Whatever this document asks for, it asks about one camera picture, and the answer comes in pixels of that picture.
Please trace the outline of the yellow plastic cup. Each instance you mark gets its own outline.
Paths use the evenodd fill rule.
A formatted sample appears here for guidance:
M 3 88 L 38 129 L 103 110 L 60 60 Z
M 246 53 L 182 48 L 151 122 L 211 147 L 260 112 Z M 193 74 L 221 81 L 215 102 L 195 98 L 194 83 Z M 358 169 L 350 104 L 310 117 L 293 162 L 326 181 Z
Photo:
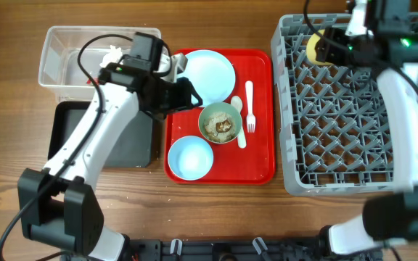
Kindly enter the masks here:
M 326 62 L 326 61 L 319 61 L 317 59 L 318 55 L 320 54 L 322 57 L 325 57 L 325 52 L 329 51 L 329 46 L 326 46 L 324 50 L 317 51 L 316 45 L 320 42 L 321 38 L 317 34 L 313 34 L 306 45 L 306 56 L 308 58 L 308 61 L 313 65 L 319 65 L 319 66 L 330 66 L 333 65 L 332 62 Z

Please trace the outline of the light blue plate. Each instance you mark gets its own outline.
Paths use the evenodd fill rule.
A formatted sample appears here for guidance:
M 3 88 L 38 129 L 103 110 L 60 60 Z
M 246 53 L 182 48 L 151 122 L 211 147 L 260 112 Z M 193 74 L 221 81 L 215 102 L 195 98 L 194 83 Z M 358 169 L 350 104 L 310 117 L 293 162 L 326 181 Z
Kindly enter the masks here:
M 187 65 L 180 78 L 187 78 L 202 99 L 200 107 L 224 102 L 234 90 L 236 74 L 232 63 L 217 51 L 200 49 L 185 55 Z

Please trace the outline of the white tissue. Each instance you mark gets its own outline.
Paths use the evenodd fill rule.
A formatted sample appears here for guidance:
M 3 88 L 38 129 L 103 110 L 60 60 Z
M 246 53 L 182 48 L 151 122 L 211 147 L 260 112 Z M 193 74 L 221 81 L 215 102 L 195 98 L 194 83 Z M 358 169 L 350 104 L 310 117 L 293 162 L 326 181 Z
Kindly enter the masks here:
M 122 49 L 120 47 L 110 45 L 110 49 L 103 56 L 102 62 L 99 64 L 99 66 L 101 68 L 106 68 L 106 66 L 108 66 L 109 63 L 118 63 L 122 65 L 123 61 L 127 56 L 127 54 L 124 54 L 122 52 Z

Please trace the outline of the green bowl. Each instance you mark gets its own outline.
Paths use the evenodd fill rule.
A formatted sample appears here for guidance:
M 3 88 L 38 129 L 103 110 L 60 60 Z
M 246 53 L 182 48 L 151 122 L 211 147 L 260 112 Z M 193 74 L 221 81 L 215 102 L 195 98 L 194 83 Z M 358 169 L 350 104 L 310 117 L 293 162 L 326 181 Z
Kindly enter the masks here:
M 207 133 L 205 132 L 205 129 L 204 129 L 204 123 L 210 117 L 210 115 L 213 114 L 214 112 L 225 112 L 233 117 L 233 120 L 236 124 L 236 130 L 235 130 L 235 137 L 232 140 L 226 143 L 216 143 L 216 142 L 211 141 L 207 137 Z M 210 104 L 206 106 L 201 111 L 200 116 L 198 118 L 198 126 L 199 126 L 201 134 L 203 135 L 204 138 L 206 138 L 207 140 L 209 140 L 210 142 L 214 144 L 227 144 L 235 140 L 240 132 L 241 124 L 242 124 L 242 118 L 241 118 L 240 113 L 238 113 L 237 109 L 234 108 L 231 104 L 227 104 L 225 102 L 214 103 L 214 104 Z

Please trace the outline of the light blue bowl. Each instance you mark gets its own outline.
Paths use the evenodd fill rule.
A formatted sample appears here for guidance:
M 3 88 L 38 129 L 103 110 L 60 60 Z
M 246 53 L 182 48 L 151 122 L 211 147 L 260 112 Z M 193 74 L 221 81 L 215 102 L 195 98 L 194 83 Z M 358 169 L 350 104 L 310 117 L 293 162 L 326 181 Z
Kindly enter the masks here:
M 214 156 L 206 140 L 198 136 L 184 136 L 171 145 L 167 160 L 176 177 L 184 181 L 195 181 L 210 172 Z

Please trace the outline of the white plastic spoon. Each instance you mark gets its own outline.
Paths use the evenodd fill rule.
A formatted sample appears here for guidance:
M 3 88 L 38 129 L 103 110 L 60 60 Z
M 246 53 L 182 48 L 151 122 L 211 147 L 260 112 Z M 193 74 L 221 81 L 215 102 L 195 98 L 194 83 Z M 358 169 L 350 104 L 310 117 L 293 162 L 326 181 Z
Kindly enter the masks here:
M 237 109 L 238 113 L 241 113 L 242 110 L 242 100 L 238 96 L 233 96 L 231 98 L 231 105 Z M 237 143 L 238 147 L 241 149 L 244 149 L 247 146 L 246 138 L 245 138 L 245 132 L 243 128 L 243 124 L 240 125 L 240 132 L 237 136 Z

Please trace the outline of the pink plastic fork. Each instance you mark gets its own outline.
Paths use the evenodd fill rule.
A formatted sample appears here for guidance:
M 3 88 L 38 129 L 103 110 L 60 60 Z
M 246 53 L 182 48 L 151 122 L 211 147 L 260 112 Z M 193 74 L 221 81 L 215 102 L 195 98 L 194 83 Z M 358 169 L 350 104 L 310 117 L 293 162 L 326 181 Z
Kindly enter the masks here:
M 256 125 L 256 118 L 253 114 L 253 82 L 251 80 L 248 80 L 245 83 L 245 91 L 246 91 L 246 99 L 247 99 L 247 131 L 249 133 L 255 132 L 255 125 Z

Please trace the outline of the rice and food leftovers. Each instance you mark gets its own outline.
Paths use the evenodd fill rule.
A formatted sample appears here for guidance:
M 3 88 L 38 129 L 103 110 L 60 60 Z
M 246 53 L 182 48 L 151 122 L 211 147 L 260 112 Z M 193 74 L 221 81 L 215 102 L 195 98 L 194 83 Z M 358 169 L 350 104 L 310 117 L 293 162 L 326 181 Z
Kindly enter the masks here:
M 204 123 L 207 137 L 216 143 L 226 143 L 235 137 L 236 124 L 225 112 L 214 112 Z

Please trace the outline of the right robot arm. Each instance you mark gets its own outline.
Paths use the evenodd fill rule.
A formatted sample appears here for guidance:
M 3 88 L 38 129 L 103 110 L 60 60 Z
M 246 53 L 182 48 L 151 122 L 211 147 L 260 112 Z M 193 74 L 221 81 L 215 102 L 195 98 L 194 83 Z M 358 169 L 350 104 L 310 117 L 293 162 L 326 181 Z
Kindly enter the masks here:
M 321 230 L 320 254 L 344 257 L 418 241 L 418 29 L 409 1 L 349 1 L 346 29 L 315 30 L 308 59 L 319 65 L 369 68 L 388 114 L 393 147 L 391 195 Z

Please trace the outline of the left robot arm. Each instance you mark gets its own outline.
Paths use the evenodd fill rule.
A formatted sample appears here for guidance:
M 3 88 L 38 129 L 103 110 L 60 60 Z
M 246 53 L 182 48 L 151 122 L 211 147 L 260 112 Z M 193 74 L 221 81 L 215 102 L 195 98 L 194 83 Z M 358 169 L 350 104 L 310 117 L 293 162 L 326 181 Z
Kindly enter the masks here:
M 140 113 L 165 118 L 202 104 L 183 76 L 183 54 L 162 55 L 167 44 L 136 33 L 128 54 L 108 54 L 91 79 L 95 94 L 79 124 L 41 170 L 17 183 L 14 223 L 25 238 L 87 260 L 131 260 L 130 239 L 106 228 L 94 190 L 116 141 Z

